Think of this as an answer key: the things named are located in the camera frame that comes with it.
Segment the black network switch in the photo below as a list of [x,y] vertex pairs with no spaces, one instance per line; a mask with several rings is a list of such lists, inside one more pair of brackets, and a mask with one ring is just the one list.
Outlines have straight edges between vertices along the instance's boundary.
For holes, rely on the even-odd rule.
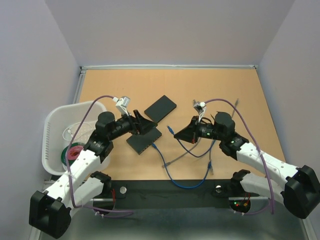
[[149,146],[151,146],[157,139],[162,136],[162,133],[153,128],[151,131],[144,135],[132,135],[126,142],[138,154],[141,155]]
[[160,97],[151,106],[149,106],[145,111],[145,115],[148,116],[153,122],[159,123],[163,120],[169,113],[171,113],[177,104],[169,99],[166,95]]

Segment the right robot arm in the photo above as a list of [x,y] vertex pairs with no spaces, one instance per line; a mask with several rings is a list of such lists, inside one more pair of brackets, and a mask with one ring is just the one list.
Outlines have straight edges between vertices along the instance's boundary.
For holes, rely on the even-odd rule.
[[247,192],[267,197],[283,204],[300,219],[306,219],[320,203],[320,181],[311,167],[297,167],[260,150],[235,131],[235,122],[226,112],[218,112],[214,122],[202,122],[193,116],[189,125],[175,133],[174,138],[191,144],[199,138],[219,141],[225,155],[265,174],[259,177],[248,170],[235,173],[230,182],[235,195]]

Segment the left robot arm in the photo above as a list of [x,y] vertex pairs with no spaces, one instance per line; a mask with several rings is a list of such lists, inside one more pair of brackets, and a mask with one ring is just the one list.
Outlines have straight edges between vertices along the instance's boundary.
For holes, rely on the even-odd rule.
[[111,178],[98,171],[112,151],[113,140],[127,133],[145,135],[157,123],[144,118],[138,110],[134,115],[115,119],[112,112],[98,115],[95,130],[66,172],[44,191],[36,191],[30,199],[29,224],[58,239],[70,226],[78,209],[87,207],[95,196],[111,193]]

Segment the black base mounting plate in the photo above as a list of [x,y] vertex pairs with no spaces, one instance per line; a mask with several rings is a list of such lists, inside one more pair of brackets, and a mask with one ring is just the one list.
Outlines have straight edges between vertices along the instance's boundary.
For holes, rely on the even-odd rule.
[[113,180],[110,189],[90,203],[109,210],[229,208],[230,198],[245,195],[230,179],[207,179],[193,189],[180,188],[170,180]]

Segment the white plastic basket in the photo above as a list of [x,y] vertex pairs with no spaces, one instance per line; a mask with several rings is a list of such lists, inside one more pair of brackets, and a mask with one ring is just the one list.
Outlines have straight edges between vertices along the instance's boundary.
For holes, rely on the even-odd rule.
[[45,119],[42,138],[42,165],[54,175],[61,176],[67,170],[61,162],[61,154],[74,137],[73,143],[87,143],[97,122],[98,115],[105,112],[106,107],[96,102],[85,118],[91,101],[63,105],[52,110]]

